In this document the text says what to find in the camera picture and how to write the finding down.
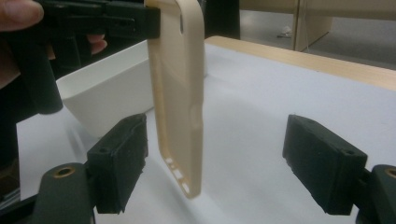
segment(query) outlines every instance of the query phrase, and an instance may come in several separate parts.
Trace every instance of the floor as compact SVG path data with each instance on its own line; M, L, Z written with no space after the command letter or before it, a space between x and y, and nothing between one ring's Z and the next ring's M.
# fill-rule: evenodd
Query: floor
M283 49L291 39L278 37L292 15L241 10L241 39ZM304 52L396 70L396 21L333 18L328 34Z

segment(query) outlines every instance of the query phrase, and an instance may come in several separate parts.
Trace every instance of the fingernail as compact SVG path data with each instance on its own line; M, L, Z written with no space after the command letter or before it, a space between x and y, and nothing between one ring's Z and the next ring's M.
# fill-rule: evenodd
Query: fingernail
M16 22L36 23L44 16L43 7L32 0L7 0L5 10L9 18Z

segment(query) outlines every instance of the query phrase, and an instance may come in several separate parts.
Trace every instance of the white tabletop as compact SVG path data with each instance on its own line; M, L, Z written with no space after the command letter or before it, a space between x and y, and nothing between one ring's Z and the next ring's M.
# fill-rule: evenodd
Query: white tabletop
M323 213L282 158L288 114L321 123L369 155L396 164L396 91L206 45L203 191L188 200L161 159L153 111L149 156L127 205L97 223L354 223ZM84 162L97 139L64 109L18 125L21 196L40 176Z

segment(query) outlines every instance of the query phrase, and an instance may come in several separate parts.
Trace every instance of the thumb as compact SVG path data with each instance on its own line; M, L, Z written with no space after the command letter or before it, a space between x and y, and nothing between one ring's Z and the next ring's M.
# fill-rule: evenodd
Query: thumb
M32 0L0 0L0 32L32 26L43 16L43 7Z

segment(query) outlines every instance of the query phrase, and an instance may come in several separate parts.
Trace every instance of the human hand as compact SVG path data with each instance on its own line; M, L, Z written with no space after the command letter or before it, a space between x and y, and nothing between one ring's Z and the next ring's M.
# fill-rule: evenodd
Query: human hand
M16 31L27 28L44 17L41 5L32 0L0 0L0 32ZM103 35L87 35L92 53L103 50L107 43ZM52 48L48 47L50 59L54 59ZM0 89L20 74L7 42L0 39Z

